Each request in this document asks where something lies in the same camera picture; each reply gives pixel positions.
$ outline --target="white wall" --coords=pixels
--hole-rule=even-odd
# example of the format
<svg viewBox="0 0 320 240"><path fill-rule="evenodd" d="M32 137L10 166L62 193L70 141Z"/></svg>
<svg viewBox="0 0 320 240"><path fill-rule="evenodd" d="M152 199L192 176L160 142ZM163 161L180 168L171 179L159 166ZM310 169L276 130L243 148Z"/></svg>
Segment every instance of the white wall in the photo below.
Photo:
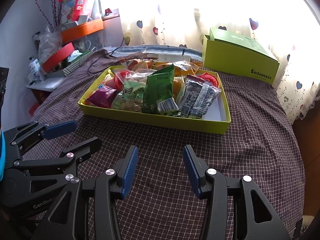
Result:
<svg viewBox="0 0 320 240"><path fill-rule="evenodd" d="M38 0L52 22L51 0ZM32 35L43 31L47 21L34 0L16 0L0 24L0 66L9 67L7 89L1 112L1 126L8 130L29 122L28 111L36 103L25 85L30 73L29 57L37 57Z"/></svg>

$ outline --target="plaid tablecloth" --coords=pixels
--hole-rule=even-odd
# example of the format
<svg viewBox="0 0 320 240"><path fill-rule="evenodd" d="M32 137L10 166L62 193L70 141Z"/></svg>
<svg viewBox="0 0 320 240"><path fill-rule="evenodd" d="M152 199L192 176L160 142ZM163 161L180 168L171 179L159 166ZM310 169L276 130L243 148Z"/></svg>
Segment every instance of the plaid tablecloth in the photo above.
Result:
<svg viewBox="0 0 320 240"><path fill-rule="evenodd" d="M191 144L198 157L224 175L234 178L250 175L287 230L293 230L303 210L304 169L292 127L270 85L219 73L232 120L224 135L84 116L77 101L100 75L89 74L89 66L105 53L95 53L69 75L33 117L48 124L74 119L78 123L77 131L42 141L25 159L56 158L61 150L97 136L102 140L101 150L79 166L79 176L89 179L112 168L130 145L136 145L139 163L133 188L127 199L117 202L122 238L198 239L205 201L199 201L192 193L182 159L183 147ZM143 56L139 53L128 58ZM102 70L118 60L103 56L90 71ZM231 201L230 198L227 239L233 234ZM94 238L92 208L89 215L90 238Z"/></svg>

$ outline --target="purple snack bag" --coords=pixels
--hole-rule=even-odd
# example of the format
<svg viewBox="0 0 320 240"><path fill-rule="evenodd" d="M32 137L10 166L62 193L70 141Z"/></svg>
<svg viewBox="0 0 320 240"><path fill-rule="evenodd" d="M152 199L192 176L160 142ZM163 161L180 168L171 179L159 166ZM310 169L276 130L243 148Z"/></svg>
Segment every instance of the purple snack bag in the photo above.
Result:
<svg viewBox="0 0 320 240"><path fill-rule="evenodd" d="M118 93L119 90L103 86L91 95L87 101L97 107L111 108L112 102L115 100Z"/></svg>

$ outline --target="green box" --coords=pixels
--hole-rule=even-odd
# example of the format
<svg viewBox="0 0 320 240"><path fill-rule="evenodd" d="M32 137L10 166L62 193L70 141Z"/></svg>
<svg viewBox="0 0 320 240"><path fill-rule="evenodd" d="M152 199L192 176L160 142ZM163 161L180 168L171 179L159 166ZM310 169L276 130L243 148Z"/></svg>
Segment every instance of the green box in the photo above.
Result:
<svg viewBox="0 0 320 240"><path fill-rule="evenodd" d="M262 80L272 85L279 62L270 50L241 34L210 28L203 40L205 68Z"/></svg>
<svg viewBox="0 0 320 240"><path fill-rule="evenodd" d="M219 75L211 71L199 70L197 74L203 74L205 72L210 73L217 77L219 82L219 88L221 89L220 95L213 101L212 105L208 109L208 116L211 120L199 120L191 118L182 118L182 117L172 117L156 114L145 114L145 113L136 113L116 109L107 109L95 106L87 106L84 104L85 99L87 99L92 92L98 87L98 85L104 80L105 76L108 74L109 69L123 68L123 66L112 66L105 70L98 79L89 87L89 89L84 93L84 95L79 99L78 105L81 111L85 115L91 115L96 117L108 118L113 120L119 120L124 122L134 122L140 124L154 125L160 127L175 128L181 130L189 131L199 131L199 132L208 132L208 133L217 133L224 134L230 125L231 118L229 107L227 103L227 98L224 93L221 80Z"/></svg>

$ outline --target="red heart balloon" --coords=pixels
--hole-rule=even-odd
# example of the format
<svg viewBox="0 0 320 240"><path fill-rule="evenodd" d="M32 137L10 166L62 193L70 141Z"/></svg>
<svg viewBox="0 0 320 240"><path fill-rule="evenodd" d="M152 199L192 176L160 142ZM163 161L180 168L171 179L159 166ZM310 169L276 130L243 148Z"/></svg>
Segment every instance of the red heart balloon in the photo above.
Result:
<svg viewBox="0 0 320 240"><path fill-rule="evenodd" d="M158 28L156 28L156 27L153 27L153 33L155 34L155 35L158 35Z"/></svg>

